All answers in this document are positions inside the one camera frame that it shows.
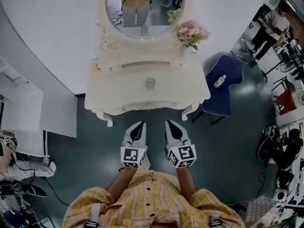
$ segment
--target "black shirt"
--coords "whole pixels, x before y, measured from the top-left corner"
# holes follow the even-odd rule
[[[278,168],[285,170],[289,167],[294,160],[298,157],[300,150],[303,146],[303,140],[299,138],[294,143],[285,141],[284,145],[287,145],[286,150],[282,154],[276,155],[274,161],[276,162]]]

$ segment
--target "black hair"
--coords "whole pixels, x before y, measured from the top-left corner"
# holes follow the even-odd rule
[[[282,11],[282,12],[285,12],[285,13],[288,13],[289,12],[289,7],[286,3],[284,2],[280,2],[279,3],[279,9]]]
[[[298,129],[292,129],[289,131],[289,138],[292,140],[298,140],[300,138],[300,131]]]

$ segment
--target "curved table leg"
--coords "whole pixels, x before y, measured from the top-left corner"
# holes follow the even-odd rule
[[[182,112],[182,114],[181,114],[181,119],[182,119],[183,121],[188,120],[187,115],[190,114],[190,113],[192,113],[192,112],[195,112],[195,111],[198,109],[199,105],[200,105],[199,102],[195,102],[195,103],[193,103],[191,106],[189,106],[188,108],[186,108],[186,109]]]
[[[104,112],[93,112],[96,113],[96,116],[104,121],[107,121],[108,123],[106,124],[108,127],[112,127],[113,126],[113,120],[112,117],[110,117],[108,114],[104,113]]]

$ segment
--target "yellow plaid shirt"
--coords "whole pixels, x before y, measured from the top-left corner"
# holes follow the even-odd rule
[[[232,209],[205,189],[189,200],[181,195],[176,177],[139,169],[117,202],[102,188],[84,191],[67,209],[63,228],[83,227],[90,220],[91,207],[100,203],[99,227],[150,227],[176,223],[178,228],[209,227],[214,213],[225,227],[245,227]]]

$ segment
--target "white cube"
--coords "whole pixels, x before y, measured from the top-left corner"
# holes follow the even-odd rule
[[[146,157],[146,150],[139,148],[120,148],[121,162],[124,167],[139,168]]]
[[[191,166],[196,160],[196,151],[194,144],[169,149],[168,158],[175,168]]]

